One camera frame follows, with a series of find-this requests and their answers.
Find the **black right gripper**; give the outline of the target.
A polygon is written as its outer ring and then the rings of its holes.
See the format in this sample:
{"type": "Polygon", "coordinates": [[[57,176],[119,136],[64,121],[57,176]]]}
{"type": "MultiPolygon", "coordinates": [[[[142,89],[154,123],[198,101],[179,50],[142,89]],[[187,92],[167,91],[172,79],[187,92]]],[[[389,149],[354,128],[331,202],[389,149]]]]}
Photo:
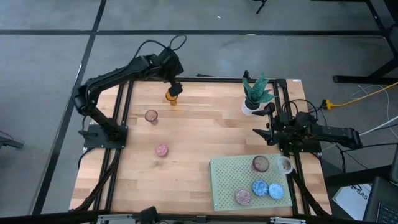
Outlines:
{"type": "Polygon", "coordinates": [[[253,129],[253,131],[262,137],[268,146],[278,144],[285,138],[286,126],[289,124],[289,115],[282,113],[280,115],[273,116],[275,111],[275,104],[268,103],[263,110],[252,112],[256,116],[268,116],[269,122],[266,124],[268,131],[262,129],[253,129]]]}

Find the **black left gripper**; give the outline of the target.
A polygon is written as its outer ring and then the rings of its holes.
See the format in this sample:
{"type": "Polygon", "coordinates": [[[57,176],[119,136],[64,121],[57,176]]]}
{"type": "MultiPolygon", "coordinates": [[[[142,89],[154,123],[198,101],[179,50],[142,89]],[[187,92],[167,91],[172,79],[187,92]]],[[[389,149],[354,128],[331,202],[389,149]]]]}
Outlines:
{"type": "Polygon", "coordinates": [[[157,57],[160,63],[158,77],[164,83],[170,83],[168,93],[171,97],[178,96],[182,91],[182,84],[176,81],[176,76],[183,73],[184,69],[178,55],[170,47],[166,47],[157,57]]]}

